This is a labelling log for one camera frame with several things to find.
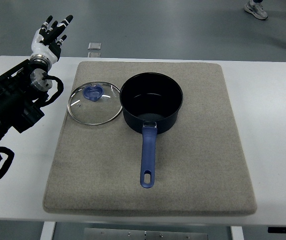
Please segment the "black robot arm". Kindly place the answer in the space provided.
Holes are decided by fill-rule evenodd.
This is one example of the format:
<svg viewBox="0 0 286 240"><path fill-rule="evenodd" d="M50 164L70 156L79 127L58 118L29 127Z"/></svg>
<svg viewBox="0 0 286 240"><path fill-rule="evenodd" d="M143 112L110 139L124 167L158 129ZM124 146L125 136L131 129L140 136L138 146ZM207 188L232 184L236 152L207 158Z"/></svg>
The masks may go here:
<svg viewBox="0 0 286 240"><path fill-rule="evenodd" d="M0 140L12 127L19 133L43 116L41 108L63 92L63 82L48 72L52 63L41 54L33 55L0 75ZM14 152L0 146L0 179L14 159Z"/></svg>

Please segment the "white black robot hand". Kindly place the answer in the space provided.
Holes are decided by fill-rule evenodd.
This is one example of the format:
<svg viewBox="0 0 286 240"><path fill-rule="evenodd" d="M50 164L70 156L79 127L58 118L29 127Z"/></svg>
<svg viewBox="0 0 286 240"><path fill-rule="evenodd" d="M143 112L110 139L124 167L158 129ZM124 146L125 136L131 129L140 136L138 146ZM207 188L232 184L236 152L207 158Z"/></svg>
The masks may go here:
<svg viewBox="0 0 286 240"><path fill-rule="evenodd" d="M73 15L68 15L61 22L51 21L53 16L49 16L41 25L41 28L35 32L31 44L32 58L41 58L48 62L48 66L52 66L58 62L61 55L61 46L66 40L67 35L62 35L65 29L73 20Z"/></svg>

